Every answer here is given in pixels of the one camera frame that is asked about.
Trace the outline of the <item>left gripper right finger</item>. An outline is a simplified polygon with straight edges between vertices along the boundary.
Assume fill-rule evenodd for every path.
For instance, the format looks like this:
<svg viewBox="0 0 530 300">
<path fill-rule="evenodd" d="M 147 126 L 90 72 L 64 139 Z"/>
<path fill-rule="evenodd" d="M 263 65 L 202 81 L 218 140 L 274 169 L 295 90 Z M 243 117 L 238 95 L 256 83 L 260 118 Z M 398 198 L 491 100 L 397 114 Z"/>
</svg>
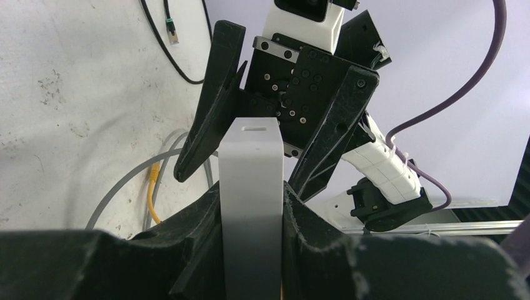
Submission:
<svg viewBox="0 0 530 300">
<path fill-rule="evenodd" d="M 476 237 L 350 236 L 283 192 L 284 299 L 528 299 L 516 263 Z"/>
</svg>

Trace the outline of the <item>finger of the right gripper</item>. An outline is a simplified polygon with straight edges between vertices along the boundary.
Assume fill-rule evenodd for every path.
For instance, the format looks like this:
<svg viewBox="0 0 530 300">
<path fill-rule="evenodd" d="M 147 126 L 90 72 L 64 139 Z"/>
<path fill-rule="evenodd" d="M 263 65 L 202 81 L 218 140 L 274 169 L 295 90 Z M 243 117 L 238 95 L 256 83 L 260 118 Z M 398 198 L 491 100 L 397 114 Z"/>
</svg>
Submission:
<svg viewBox="0 0 530 300">
<path fill-rule="evenodd" d="M 237 93 L 248 63 L 239 63 L 245 33 L 244 26 L 231 21 L 215 23 L 196 115 L 174 167 L 180 183 L 214 153 L 236 118 Z"/>
<path fill-rule="evenodd" d="M 332 169 L 340 160 L 378 84 L 379 75 L 375 71 L 358 66 L 350 66 L 346 71 L 289 178 L 292 191 L 302 202 L 309 201 L 327 186 L 318 175 Z"/>
</svg>

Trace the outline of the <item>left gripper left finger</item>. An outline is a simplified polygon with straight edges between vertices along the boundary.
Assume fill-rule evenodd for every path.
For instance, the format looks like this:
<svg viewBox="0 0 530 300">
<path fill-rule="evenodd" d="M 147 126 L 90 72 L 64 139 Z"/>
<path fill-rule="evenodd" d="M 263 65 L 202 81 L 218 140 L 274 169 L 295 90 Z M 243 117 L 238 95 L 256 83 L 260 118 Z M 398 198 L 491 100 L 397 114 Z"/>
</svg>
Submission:
<svg viewBox="0 0 530 300">
<path fill-rule="evenodd" d="M 147 231 L 3 231 L 2 299 L 224 299 L 219 186 Z"/>
</svg>

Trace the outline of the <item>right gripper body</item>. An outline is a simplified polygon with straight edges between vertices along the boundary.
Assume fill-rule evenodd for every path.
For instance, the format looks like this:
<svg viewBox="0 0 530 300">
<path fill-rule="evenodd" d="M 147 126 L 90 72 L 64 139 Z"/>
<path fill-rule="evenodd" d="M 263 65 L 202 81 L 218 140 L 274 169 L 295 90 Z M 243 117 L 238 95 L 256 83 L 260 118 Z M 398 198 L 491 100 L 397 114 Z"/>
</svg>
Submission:
<svg viewBox="0 0 530 300">
<path fill-rule="evenodd" d="M 333 92 L 350 66 L 377 72 L 389 63 L 384 43 L 369 11 L 343 19 L 334 53 L 275 34 L 255 37 L 244 92 L 243 116 L 279 121 L 285 154 L 299 158 L 317 129 Z M 378 131 L 366 109 L 362 112 L 344 153 L 373 145 Z"/>
</svg>

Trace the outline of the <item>white network switch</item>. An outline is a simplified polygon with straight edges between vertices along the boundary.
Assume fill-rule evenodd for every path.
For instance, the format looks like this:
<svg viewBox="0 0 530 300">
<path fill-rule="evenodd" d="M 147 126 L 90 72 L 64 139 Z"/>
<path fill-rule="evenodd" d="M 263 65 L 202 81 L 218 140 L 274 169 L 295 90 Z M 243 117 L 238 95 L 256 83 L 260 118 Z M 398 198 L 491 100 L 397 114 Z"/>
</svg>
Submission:
<svg viewBox="0 0 530 300">
<path fill-rule="evenodd" d="M 218 149 L 227 299 L 280 299 L 284 149 L 274 117 L 239 117 Z"/>
</svg>

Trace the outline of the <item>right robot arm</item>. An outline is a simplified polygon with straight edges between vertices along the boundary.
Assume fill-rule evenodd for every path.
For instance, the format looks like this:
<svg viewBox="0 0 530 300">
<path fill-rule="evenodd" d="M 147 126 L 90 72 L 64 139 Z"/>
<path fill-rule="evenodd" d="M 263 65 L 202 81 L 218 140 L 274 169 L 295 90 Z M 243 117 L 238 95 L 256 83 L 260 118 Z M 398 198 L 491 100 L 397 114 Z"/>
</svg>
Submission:
<svg viewBox="0 0 530 300">
<path fill-rule="evenodd" d="M 390 231 L 433 208 L 411 161 L 386 145 L 366 111 L 390 63 L 370 14 L 363 11 L 338 29 L 337 48 L 326 49 L 312 15 L 274 11 L 275 22 L 291 18 L 253 42 L 250 62 L 240 62 L 246 30 L 230 21 L 214 25 L 196 118 L 174 177 L 186 181 L 219 147 L 237 118 L 275 118 L 284 153 L 298 159 L 289 184 L 303 201 L 323 191 L 340 160 L 362 179 L 347 191 L 351 216 L 370 231 Z"/>
</svg>

